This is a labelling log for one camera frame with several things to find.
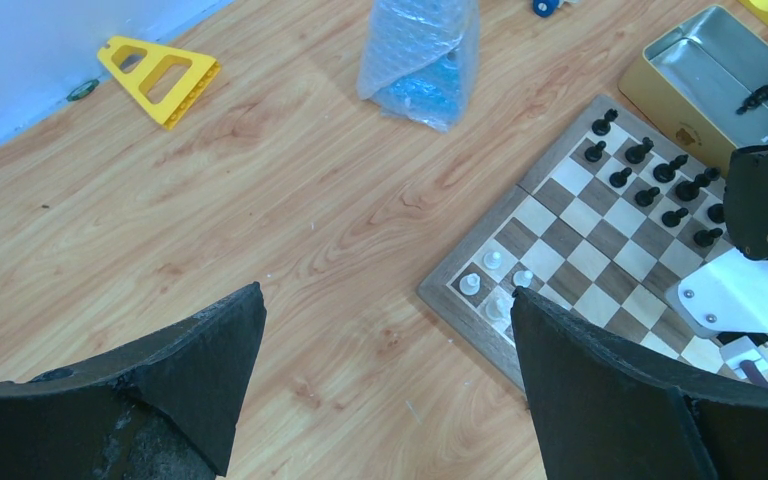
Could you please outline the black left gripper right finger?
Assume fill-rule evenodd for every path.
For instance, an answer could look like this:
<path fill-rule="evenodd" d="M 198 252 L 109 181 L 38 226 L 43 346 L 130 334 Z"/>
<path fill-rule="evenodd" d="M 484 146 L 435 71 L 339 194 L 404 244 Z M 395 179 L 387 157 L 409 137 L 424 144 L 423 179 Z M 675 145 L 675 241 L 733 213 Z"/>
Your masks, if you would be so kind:
<path fill-rule="evenodd" d="M 551 479 L 768 479 L 768 388 L 630 342 L 526 288 L 512 330 Z"/>

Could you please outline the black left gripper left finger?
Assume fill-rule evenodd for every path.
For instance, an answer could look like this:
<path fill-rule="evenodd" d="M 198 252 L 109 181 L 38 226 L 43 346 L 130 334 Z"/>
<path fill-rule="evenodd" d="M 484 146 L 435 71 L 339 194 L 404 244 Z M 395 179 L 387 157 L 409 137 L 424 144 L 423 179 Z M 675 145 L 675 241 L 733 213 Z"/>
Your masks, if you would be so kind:
<path fill-rule="evenodd" d="M 0 382 L 0 479 L 225 475 L 266 315 L 251 283 L 106 353 Z"/>

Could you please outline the silver metal tin box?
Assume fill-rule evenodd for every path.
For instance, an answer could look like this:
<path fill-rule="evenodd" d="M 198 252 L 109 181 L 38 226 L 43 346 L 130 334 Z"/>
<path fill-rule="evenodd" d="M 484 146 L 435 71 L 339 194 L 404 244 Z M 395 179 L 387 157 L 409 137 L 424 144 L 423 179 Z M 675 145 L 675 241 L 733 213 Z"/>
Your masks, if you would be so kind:
<path fill-rule="evenodd" d="M 735 113 L 767 84 L 768 44 L 713 5 L 644 48 L 618 88 L 668 140 L 728 171 L 734 150 L 768 144 L 768 101 Z"/>

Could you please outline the wooden chess board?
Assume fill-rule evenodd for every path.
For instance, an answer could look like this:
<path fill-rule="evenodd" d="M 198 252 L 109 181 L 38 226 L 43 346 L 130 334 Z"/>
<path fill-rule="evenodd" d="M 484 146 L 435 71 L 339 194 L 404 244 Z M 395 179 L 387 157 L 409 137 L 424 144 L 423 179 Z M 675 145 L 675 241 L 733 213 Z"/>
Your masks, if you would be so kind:
<path fill-rule="evenodd" d="M 419 297 L 516 384 L 511 309 L 520 287 L 670 359 L 768 382 L 768 334 L 699 337 L 665 298 L 737 249 L 725 223 L 728 172 L 598 95 L 419 285 Z"/>

